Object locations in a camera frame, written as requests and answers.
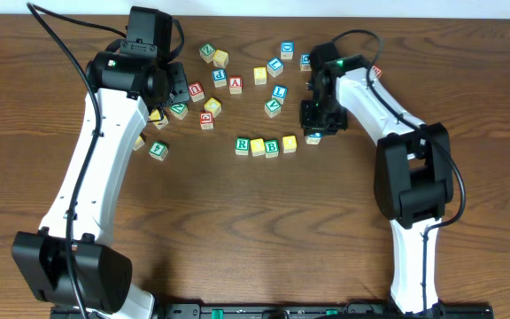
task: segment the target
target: alphabet block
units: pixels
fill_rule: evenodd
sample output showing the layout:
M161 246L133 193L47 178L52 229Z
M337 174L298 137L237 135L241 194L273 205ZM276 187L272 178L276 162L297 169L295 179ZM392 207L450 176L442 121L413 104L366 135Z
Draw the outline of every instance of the alphabet block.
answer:
M282 152L290 153L297 151L297 137L296 136L284 136L282 138Z
M236 139L236 155L249 155L249 138Z
M281 112L281 109L281 104L274 98L268 100L265 103L265 113L267 113L270 118L274 118L276 115L278 115Z
M143 145L145 145L145 140L141 135L139 135L137 137L137 140L135 141L135 144L133 144L133 151L137 151L138 149L143 147Z
M216 48L213 45L206 43L200 48L200 57L202 57L205 63L213 61L213 55L216 53Z
M241 94L243 91L243 79L241 76L232 76L229 78L229 93Z
M307 144L317 145L322 139L321 133L314 133L305 137Z
M251 140L251 155L259 156L265 154L265 142L262 138Z
M184 103L179 103L170 107L170 113L178 120L184 120L188 114L188 107Z
M149 155L151 155L153 159L157 160L165 160L167 154L168 148L166 145L159 142L153 143L151 149L149 150Z
M279 58L273 58L267 63L267 71L273 77L277 77L282 73L284 64Z
M281 58L292 59L293 55L294 55L294 43L293 42L281 43Z
M265 157L270 159L279 156L279 142L271 140L265 142Z
M209 112L200 113L200 128L213 129L213 115Z
M226 76L226 70L218 69L212 71L213 85L216 88L228 85L228 77Z
M271 98L276 99L281 105L283 105L284 99L287 98L287 88L280 85L275 85Z
M229 54L222 50L216 50L213 55L213 65L216 67L226 68L229 62Z
M221 112L221 103L217 99L210 97L208 102L204 104L204 109L213 115L215 119Z
M161 129L168 124L168 118L166 117L166 114L163 111L160 112L158 110L153 110L151 112L151 115L149 115L149 120L153 121L152 123L155 124L155 127L157 127L157 129Z
M192 102L197 102L201 99L204 99L204 89L202 89L200 82L190 84L188 86L188 92L190 93Z
M255 75L255 85L267 84L267 70L264 67L255 67L253 73Z
M302 54L300 56L300 71L312 71L310 67L310 54Z

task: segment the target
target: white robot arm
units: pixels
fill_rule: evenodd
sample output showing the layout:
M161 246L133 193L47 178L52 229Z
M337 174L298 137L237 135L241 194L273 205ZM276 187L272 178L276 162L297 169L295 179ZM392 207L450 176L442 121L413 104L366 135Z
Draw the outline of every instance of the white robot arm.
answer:
M359 124L363 126L375 145L391 134L404 135L413 130L399 121L387 108L382 105L367 87L367 69L360 67L346 72L336 82L336 100L340 106L349 110ZM423 121L412 116L401 106L395 98L378 81L375 73L370 74L375 89L390 106L403 117L419 127ZM407 154L409 160L414 159L414 153ZM422 234L431 225L441 221L440 218L429 218L415 222L410 229L405 229L397 220L390 221L393 233L395 273L390 296L403 314L417 314L423 311L422 299ZM437 304L438 297L434 286L434 269L436 258L437 229L429 233L429 247L427 256L427 303Z

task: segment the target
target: scattered blocks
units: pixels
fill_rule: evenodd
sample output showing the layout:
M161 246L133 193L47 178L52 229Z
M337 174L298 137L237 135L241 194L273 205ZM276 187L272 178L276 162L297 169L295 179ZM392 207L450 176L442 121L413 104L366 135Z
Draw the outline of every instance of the scattered blocks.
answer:
M188 86L188 92L190 93L192 102L197 102L201 99L204 99L204 89L202 89L200 82L190 84Z
M267 70L264 67L255 67L253 74L255 75L255 85L267 84Z
M251 140L251 155L259 156L265 154L265 142L262 138Z
M212 71L213 85L216 88L228 85L228 77L226 76L226 70L218 69Z
M205 63L213 61L213 55L216 53L216 48L213 45L206 43L200 48L200 57L202 57Z
M241 76L232 76L229 78L229 93L241 94L243 91L243 80Z
M170 107L170 113L178 120L184 120L188 114L188 107L184 103L179 103Z
M321 133L314 133L305 137L307 144L317 145L322 139Z
M267 113L270 118L274 118L276 115L278 115L281 112L281 108L282 107L279 101L275 100L274 98L268 100L265 103L265 113Z
M143 147L143 145L145 145L145 140L141 135L139 135L139 137L135 141L135 144L133 144L133 151L137 151L138 149Z
M310 68L310 54L300 56L300 71L312 71Z
M282 152L290 153L297 151L297 137L296 136L284 136L282 138Z
M208 102L204 104L204 109L211 113L215 119L216 116L218 116L218 114L221 112L221 103L217 99L210 97Z
M273 89L273 95L271 98L276 99L279 101L281 105L284 104L284 99L287 98L287 88L282 87L280 85L275 85Z
M168 118L166 117L166 114L163 112L162 117L163 119L160 119L161 113L158 110L154 110L151 112L151 115L149 115L149 120L153 121L152 123L155 124L157 129L161 129L165 127L168 124Z
M279 156L279 142L271 140L265 142L265 157L270 159Z
M236 139L236 155L249 155L249 138Z
M151 155L153 159L157 160L165 160L167 154L168 148L166 145L159 142L153 143L151 149L149 150L149 155Z
M200 113L200 128L213 129L213 115L209 112Z
M293 42L281 43L281 58L292 59L293 55L294 55L294 43Z
M273 77L277 77L279 74L282 73L284 64L279 58L273 58L267 63L267 71L269 74L271 74Z
M226 68L229 62L229 54L222 50L216 50L213 55L213 64L217 67Z

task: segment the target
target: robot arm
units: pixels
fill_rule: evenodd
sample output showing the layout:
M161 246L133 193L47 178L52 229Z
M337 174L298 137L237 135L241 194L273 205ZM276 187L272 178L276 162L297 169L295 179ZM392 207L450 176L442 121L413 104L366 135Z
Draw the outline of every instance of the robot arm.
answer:
M362 56L340 58L333 43L324 43L310 55L313 70L309 89L313 100L301 105L305 134L333 135L347 128L346 110L355 116L377 145L375 199L390 220L394 244L394 277L390 288L393 302L402 314L423 309L424 242L422 234L440 223L444 204L452 199L452 172L428 141L403 124L367 86L369 62ZM420 127L424 122L408 113L370 73L377 93L398 114ZM441 124L424 127L449 151L448 135ZM425 160L411 170L408 160ZM429 233L427 246L426 300L428 308L438 303L434 286L437 230Z

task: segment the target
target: yellow block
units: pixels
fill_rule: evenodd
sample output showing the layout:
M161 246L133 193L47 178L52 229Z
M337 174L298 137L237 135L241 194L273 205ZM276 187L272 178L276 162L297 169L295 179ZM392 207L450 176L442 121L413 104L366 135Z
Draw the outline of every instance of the yellow block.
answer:
M262 138L254 139L250 141L251 154L253 156L259 156L265 154L265 141Z
M284 136L282 138L282 152L295 152L297 150L297 137L296 136Z
M255 67L253 75L255 76L255 85L267 84L267 70L264 67Z
M210 97L208 102L204 104L204 109L215 118L221 112L221 103L217 99Z
M216 50L213 55L213 64L217 67L226 68L229 62L229 54L222 50Z

